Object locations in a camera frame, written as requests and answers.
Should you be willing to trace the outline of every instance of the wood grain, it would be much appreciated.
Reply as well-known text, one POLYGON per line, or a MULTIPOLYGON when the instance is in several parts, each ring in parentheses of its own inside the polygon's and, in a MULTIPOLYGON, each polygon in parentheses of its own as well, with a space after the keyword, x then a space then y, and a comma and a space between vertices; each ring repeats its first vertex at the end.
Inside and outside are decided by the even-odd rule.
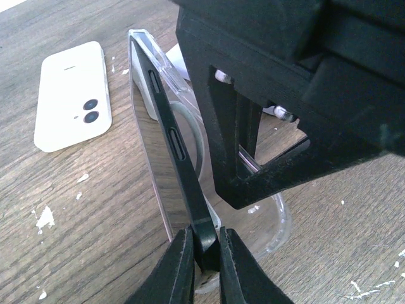
MULTIPOLYGON (((128 29, 167 51, 177 11, 164 0, 27 0, 0 13, 0 303, 38 303, 42 290, 41 303, 123 303, 168 246, 122 71, 128 29), (113 125, 45 154, 33 144, 42 60, 92 40, 106 54, 113 125), (46 205, 56 225, 38 235, 31 211, 46 205)), ((270 117, 261 131, 262 162, 300 136, 270 117)), ((261 264, 295 303, 352 303, 351 281, 368 291, 391 280, 370 303, 405 302, 404 166, 386 156, 284 192, 294 229, 261 264)), ((196 303, 219 303, 218 291, 196 303)))

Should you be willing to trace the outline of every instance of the dual camera module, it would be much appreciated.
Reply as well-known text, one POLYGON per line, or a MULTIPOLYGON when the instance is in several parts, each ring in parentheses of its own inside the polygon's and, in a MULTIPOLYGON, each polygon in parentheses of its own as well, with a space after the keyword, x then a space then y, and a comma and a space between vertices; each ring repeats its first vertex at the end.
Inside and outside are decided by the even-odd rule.
MULTIPOLYGON (((99 103, 98 100, 90 99, 89 101, 87 101, 84 104, 83 109, 85 111, 93 110, 97 106, 98 103, 99 103)), ((99 112, 91 111, 90 113, 86 114, 86 116, 84 117, 84 122, 87 124, 91 124, 92 122, 95 122, 98 117, 99 117, 99 112)))

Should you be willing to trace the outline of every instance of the clear phone case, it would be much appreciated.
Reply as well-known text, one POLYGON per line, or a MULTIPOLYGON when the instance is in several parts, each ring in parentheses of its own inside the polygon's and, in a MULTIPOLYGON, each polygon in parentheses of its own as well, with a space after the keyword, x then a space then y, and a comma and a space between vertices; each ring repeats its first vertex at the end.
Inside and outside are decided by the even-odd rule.
MULTIPOLYGON (((233 209, 216 194, 207 135, 191 86, 181 78, 146 30, 130 30, 129 36, 138 42, 160 72, 187 150, 199 172, 202 191, 208 206, 213 208, 211 217, 214 223, 218 228, 222 225, 235 229, 254 257, 260 261, 283 245, 290 234, 291 217, 282 194, 278 193, 241 210, 233 209)), ((147 107, 150 109, 151 105, 146 105, 150 101, 141 98, 137 92, 138 89, 142 92, 142 84, 136 76, 136 54, 131 43, 129 56, 132 104, 163 222, 169 240, 172 240, 179 229, 189 224, 187 212, 159 123, 156 118, 153 119, 153 113, 150 115, 150 110, 146 110, 147 107)), ((218 285, 218 274, 196 274, 196 293, 207 293, 218 285)))

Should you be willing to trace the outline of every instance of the phone back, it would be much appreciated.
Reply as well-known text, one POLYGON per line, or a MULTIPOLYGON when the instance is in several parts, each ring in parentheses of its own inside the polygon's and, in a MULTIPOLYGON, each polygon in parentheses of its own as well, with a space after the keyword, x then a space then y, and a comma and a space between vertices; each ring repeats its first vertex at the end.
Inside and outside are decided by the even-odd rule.
POLYGON ((92 41, 42 62, 34 144, 53 152, 105 133, 112 123, 104 53, 92 41))

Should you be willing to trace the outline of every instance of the phone side button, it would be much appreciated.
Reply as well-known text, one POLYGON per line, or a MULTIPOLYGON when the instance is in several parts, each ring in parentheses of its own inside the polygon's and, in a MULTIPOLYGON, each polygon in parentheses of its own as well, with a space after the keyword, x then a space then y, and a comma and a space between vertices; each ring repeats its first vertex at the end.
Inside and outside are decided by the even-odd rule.
POLYGON ((169 129, 169 141, 174 157, 178 160, 185 160, 185 153, 182 143, 180 142, 180 136, 174 128, 169 129))

